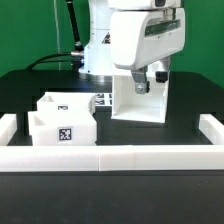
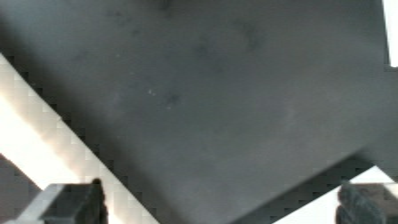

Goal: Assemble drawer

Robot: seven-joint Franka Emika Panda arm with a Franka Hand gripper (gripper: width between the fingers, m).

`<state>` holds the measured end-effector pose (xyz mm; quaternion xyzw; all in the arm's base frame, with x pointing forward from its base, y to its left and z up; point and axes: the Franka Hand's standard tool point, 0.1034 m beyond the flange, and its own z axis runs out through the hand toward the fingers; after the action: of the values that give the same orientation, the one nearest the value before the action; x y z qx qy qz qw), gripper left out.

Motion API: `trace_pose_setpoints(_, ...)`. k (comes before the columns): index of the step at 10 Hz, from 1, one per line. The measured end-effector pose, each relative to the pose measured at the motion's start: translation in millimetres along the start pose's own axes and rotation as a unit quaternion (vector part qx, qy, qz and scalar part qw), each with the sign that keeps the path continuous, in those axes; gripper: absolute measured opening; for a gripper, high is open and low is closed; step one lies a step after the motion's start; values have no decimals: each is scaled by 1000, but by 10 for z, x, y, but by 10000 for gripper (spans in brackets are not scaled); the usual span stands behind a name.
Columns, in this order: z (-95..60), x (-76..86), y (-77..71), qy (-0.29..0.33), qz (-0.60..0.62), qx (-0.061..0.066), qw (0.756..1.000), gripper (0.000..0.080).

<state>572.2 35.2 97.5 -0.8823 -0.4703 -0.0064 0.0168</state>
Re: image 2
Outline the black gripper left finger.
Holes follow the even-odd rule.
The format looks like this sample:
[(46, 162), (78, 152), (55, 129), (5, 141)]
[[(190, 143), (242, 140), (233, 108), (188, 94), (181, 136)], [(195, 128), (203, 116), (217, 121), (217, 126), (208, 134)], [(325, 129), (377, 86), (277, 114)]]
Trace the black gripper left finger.
[(50, 184), (14, 224), (108, 224), (101, 180), (80, 184)]

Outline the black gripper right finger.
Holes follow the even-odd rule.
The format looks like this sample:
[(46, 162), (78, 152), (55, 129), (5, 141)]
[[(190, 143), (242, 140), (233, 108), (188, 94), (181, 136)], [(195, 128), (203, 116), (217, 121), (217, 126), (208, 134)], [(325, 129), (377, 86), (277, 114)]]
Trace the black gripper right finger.
[(398, 224), (398, 183), (345, 182), (336, 224)]

